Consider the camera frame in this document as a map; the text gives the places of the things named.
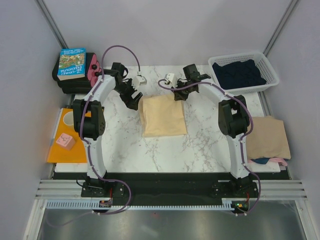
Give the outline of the yellow t-shirt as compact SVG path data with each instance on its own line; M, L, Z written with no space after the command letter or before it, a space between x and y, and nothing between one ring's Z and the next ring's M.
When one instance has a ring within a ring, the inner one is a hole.
M143 96L138 103L142 136L171 137L186 135L184 102L173 94Z

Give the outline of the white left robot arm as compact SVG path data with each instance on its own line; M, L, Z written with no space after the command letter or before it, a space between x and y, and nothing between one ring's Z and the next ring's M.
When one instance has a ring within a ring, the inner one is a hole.
M85 148L87 176L99 179L92 185L92 191L99 197L106 196L110 191L109 183L102 180L107 173L102 151L102 136L106 129L103 103L115 91L128 109L137 111L143 96L138 88L147 83L140 71L134 78L125 79L127 70L123 64L113 63L111 69L98 73L97 81L89 93L72 104L73 127Z

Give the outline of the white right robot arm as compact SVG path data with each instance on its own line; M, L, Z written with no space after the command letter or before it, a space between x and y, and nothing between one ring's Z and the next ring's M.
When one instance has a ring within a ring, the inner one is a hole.
M252 121L243 95L234 96L222 90L211 77L200 74L195 64L183 68L185 79L166 77L174 92L176 101L186 101L189 94L197 92L206 96L217 105L218 127L226 136L230 155L230 174L235 179L243 179L249 175L247 170L247 154L245 151L246 133Z

